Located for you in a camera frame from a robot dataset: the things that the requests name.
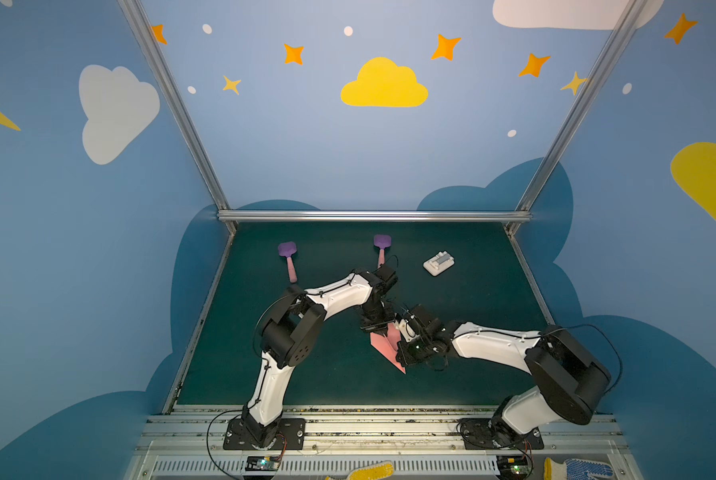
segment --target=white cloud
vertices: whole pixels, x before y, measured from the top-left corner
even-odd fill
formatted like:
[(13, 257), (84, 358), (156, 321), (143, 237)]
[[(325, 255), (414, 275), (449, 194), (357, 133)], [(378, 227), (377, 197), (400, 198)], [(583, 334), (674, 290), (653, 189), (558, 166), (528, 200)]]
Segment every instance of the white cloud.
[[(647, 0), (637, 27), (647, 24), (664, 0)], [(629, 0), (494, 0), (494, 19), (515, 28), (613, 30)]]
[(83, 148), (95, 164), (109, 164), (158, 115), (161, 99), (155, 87), (139, 82), (125, 67), (113, 71), (88, 65), (78, 85), (88, 117)]

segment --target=work glove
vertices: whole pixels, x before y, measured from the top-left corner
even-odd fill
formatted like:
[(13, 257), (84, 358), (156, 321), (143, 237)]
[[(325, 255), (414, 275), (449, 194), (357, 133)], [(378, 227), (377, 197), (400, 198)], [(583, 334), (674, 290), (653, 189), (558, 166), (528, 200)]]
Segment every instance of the work glove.
[(563, 463), (544, 460), (544, 480), (597, 480), (613, 478), (613, 468), (604, 462), (568, 458)]

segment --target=yellow cloud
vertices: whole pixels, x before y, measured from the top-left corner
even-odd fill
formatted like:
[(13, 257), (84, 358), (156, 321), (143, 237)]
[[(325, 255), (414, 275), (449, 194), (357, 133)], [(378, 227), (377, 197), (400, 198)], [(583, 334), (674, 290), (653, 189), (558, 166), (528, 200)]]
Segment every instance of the yellow cloud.
[(672, 159), (672, 178), (716, 220), (716, 144), (691, 144)]
[(377, 57), (361, 67), (358, 80), (342, 88), (342, 101), (353, 107), (418, 107), (427, 94), (409, 67)]

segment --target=robotic arm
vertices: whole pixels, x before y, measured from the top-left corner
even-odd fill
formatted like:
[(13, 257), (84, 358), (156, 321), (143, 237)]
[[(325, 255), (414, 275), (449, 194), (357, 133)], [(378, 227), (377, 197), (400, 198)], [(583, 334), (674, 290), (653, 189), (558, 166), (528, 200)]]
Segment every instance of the robotic arm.
[(397, 360), (402, 366), (443, 355), (503, 363), (530, 373), (537, 384), (519, 396), (507, 397), (485, 428), (465, 436), (483, 447), (507, 447), (522, 441), (534, 428), (559, 418), (577, 425), (592, 419), (611, 374), (574, 337), (559, 326), (543, 332), (517, 332), (478, 326), (473, 322), (442, 322), (423, 306), (403, 315)]
[(241, 422), (257, 448), (275, 441), (291, 374), (313, 351), (323, 323), (336, 313), (356, 307), (363, 331), (386, 328), (395, 313), (382, 297), (397, 281), (395, 271), (382, 265), (376, 272), (354, 272), (317, 289), (302, 290), (292, 285), (273, 304), (260, 320), (262, 366), (257, 387), (241, 413)]

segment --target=pink handle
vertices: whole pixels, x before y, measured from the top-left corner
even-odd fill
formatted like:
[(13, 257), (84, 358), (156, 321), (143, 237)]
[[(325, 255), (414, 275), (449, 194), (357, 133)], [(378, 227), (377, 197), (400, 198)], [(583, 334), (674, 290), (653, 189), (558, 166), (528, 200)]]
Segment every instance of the pink handle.
[(286, 257), (286, 263), (289, 264), (289, 282), (296, 283), (296, 270), (294, 269), (294, 261), (290, 256)]

